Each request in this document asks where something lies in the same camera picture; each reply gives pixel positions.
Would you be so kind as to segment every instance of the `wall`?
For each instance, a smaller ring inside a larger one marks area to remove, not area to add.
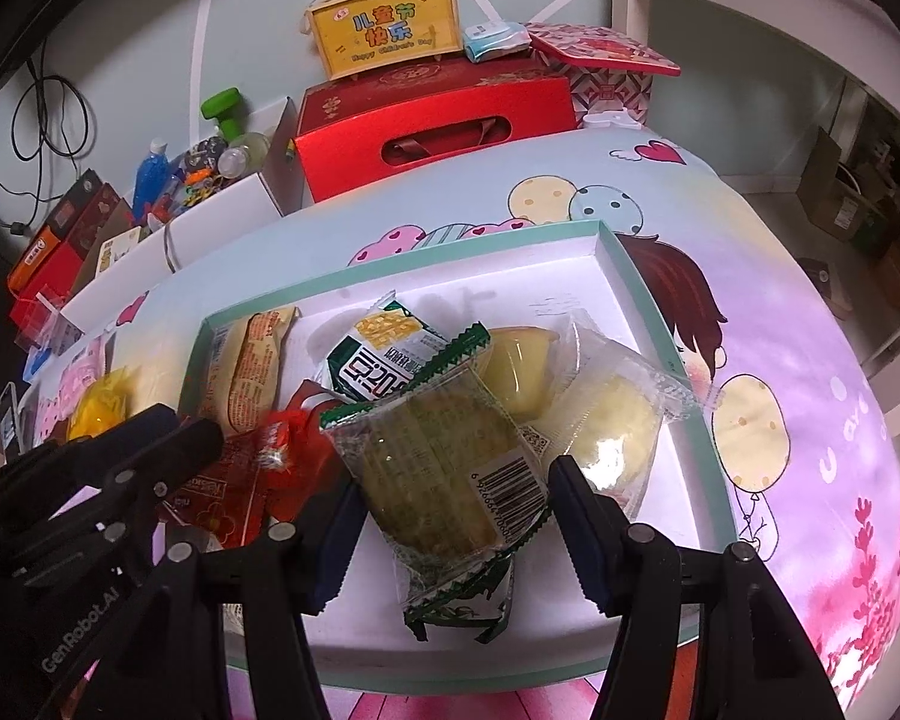
[[[79,160],[119,191],[132,187],[149,141],[162,137],[179,153],[212,131],[199,102],[237,85],[253,107],[301,92],[323,79],[311,40],[298,31],[310,0],[85,0],[55,30],[48,71],[69,76],[92,106],[92,150]],[[460,0],[463,23],[499,14],[528,20],[609,23],[610,0]],[[828,124],[841,77],[826,60],[757,23],[701,1],[655,0],[652,43],[682,64],[680,79],[660,79],[650,123],[700,153],[723,175],[779,173],[802,168],[816,123]],[[0,91],[0,180],[32,191],[36,162],[10,149],[10,119],[29,84],[25,71]],[[58,90],[50,88],[58,109]],[[79,110],[69,103],[72,135]],[[21,112],[22,151],[35,145],[34,110]],[[74,170],[50,161],[43,196],[64,191]],[[0,217],[27,220],[31,201],[0,190]],[[0,235],[11,248],[23,239]]]
[[[802,173],[840,101],[835,65],[702,0],[653,0],[650,42],[683,69],[653,81],[651,127],[720,175]]]

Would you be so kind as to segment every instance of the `barcode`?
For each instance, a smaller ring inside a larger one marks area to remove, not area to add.
[[[547,503],[547,495],[523,453],[515,453],[515,458],[509,453],[470,474],[470,484],[509,544],[524,535]]]
[[[210,343],[210,365],[216,365],[220,360],[221,351],[223,351],[223,343],[230,334],[230,326],[218,327],[213,331],[213,341]]]
[[[535,451],[536,456],[542,458],[543,453],[546,452],[547,447],[550,446],[550,439],[543,435],[543,433],[536,432],[530,425],[520,425],[517,429],[519,429],[520,436],[527,442],[530,449]]]

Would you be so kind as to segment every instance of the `red candy wrapper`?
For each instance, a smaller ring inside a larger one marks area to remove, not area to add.
[[[319,429],[320,414],[340,404],[333,392],[305,379],[287,408],[258,431],[259,488],[267,517],[295,519],[311,495],[331,488],[340,475],[343,462]]]
[[[257,538],[263,526],[264,496],[253,452],[252,434],[228,440],[221,459],[167,501],[173,519],[213,533],[223,549]]]
[[[343,470],[319,431],[320,414],[340,404],[305,380],[285,410],[271,413],[257,431],[228,440],[221,459],[167,500],[162,517],[213,533],[224,549],[250,543],[271,518],[292,521]]]

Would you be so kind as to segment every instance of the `power cord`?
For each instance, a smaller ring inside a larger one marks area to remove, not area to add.
[[[21,162],[32,162],[34,161],[34,159],[37,161],[36,191],[13,191],[11,189],[7,189],[7,186],[5,186],[2,181],[0,181],[0,188],[6,191],[7,194],[14,194],[18,197],[32,197],[34,199],[34,208],[32,209],[31,216],[27,221],[14,221],[13,223],[6,223],[0,218],[0,227],[10,230],[10,234],[12,235],[26,235],[26,233],[29,232],[29,228],[31,228],[31,225],[36,219],[37,210],[39,209],[40,204],[50,203],[54,200],[60,199],[60,197],[63,197],[63,194],[55,194],[51,197],[40,196],[40,193],[43,190],[44,146],[48,148],[52,153],[55,153],[57,156],[63,157],[64,159],[69,159],[70,163],[74,166],[74,176],[76,178],[79,178],[80,171],[79,167],[77,166],[77,156],[84,150],[84,148],[86,148],[87,141],[90,139],[90,112],[87,108],[86,100],[84,100],[83,95],[79,92],[77,86],[74,85],[69,79],[66,79],[66,77],[60,76],[60,74],[55,73],[45,73],[44,66],[46,63],[46,57],[47,41],[44,40],[43,45],[40,47],[40,56],[38,60],[39,67],[34,65],[34,60],[26,60],[26,69],[31,76],[31,85],[26,87],[24,93],[20,95],[20,100],[17,101],[16,108],[13,109],[13,118],[10,120],[10,146],[13,148],[13,153]],[[48,83],[57,83],[60,85],[60,135],[63,137],[63,143],[65,146],[64,148],[58,146],[50,138],[50,108],[47,104],[46,88],[46,85]],[[34,93],[34,101],[36,103],[37,145],[32,153],[25,154],[23,151],[21,151],[20,146],[17,143],[17,117],[20,115],[20,110],[21,108],[23,108],[24,102],[29,97],[29,94],[31,92]],[[83,137],[76,148],[72,148],[72,146],[70,145],[70,140],[67,137],[67,132],[64,128],[64,122],[67,114],[67,92],[70,92],[77,100],[77,104],[80,108],[80,114],[82,114],[83,119]]]

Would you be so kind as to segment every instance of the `green dumbbell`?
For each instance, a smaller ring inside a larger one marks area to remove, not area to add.
[[[236,86],[231,86],[229,89],[216,93],[212,98],[207,98],[200,105],[200,112],[204,119],[216,119],[217,127],[220,128],[221,135],[228,143],[244,133],[240,122],[235,118],[243,99],[240,90]]]

